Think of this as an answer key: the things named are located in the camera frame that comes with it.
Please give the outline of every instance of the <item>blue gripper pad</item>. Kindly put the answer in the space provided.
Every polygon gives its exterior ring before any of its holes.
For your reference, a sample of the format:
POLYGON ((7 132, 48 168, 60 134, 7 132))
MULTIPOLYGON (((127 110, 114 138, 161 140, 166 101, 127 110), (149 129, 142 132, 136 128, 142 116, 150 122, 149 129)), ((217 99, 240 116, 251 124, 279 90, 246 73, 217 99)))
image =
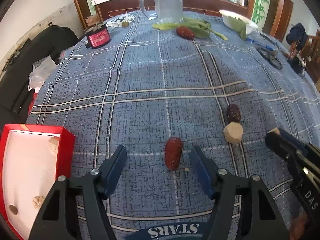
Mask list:
POLYGON ((190 154, 191 167, 198 176, 198 180, 200 182, 203 192, 210 199, 213 199, 214 190, 212 188, 212 185, 213 185, 212 176, 204 166, 202 159, 205 159, 206 161, 210 160, 204 156, 199 146, 194 146, 190 154))
POLYGON ((127 150, 120 145, 110 159, 105 160, 99 170, 101 172, 100 186, 103 192, 99 191, 102 199, 107 199, 115 191, 120 175, 127 161, 127 150))

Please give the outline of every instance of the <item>red box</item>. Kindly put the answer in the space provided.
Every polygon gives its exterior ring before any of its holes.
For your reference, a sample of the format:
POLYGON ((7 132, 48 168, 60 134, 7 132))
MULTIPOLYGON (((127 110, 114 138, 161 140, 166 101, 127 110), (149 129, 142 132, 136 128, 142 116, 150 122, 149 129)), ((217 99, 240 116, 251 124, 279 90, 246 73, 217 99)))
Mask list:
POLYGON ((0 140, 0 213, 20 240, 27 240, 38 211, 32 198, 46 197, 60 175, 70 177, 75 136, 63 127, 7 124, 0 140), (57 156, 48 140, 59 137, 57 156), (14 216, 9 205, 17 207, 14 216))

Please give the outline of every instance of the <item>glass pitcher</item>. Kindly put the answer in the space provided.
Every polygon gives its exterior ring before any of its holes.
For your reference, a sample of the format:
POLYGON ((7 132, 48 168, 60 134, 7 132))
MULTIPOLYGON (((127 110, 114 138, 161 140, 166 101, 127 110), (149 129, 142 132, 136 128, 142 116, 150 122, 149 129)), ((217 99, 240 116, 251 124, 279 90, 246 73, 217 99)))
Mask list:
POLYGON ((155 0, 156 13, 149 13, 144 7, 144 0, 139 0, 142 13, 149 19, 161 23, 178 23, 182 19, 182 0, 155 0))

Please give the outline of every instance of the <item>white bowl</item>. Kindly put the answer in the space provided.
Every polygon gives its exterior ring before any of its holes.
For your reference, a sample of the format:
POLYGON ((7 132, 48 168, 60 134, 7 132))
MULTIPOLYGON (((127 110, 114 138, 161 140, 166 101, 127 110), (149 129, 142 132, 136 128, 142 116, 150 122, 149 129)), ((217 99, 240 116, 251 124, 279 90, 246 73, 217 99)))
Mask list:
POLYGON ((221 14, 222 14, 222 20, 223 20, 223 23, 229 27, 230 29, 232 29, 232 26, 229 22, 229 18, 228 16, 230 17, 233 17, 233 18, 239 18, 241 19, 242 21, 245 22, 245 28, 247 30, 247 34, 251 33, 254 29, 257 29, 258 28, 258 25, 256 25, 252 20, 240 15, 240 14, 237 14, 235 12, 231 12, 231 11, 226 11, 226 10, 220 10, 219 11, 221 14))

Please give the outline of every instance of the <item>clear plastic bag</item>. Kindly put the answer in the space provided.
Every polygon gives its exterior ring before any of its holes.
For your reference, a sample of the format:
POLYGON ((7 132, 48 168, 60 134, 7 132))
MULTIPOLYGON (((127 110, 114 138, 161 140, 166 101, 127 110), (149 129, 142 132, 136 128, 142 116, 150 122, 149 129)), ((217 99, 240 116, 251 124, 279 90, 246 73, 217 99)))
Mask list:
POLYGON ((29 88, 40 89, 49 75, 56 69, 57 65, 52 58, 46 57, 32 65, 33 71, 29 74, 29 88))

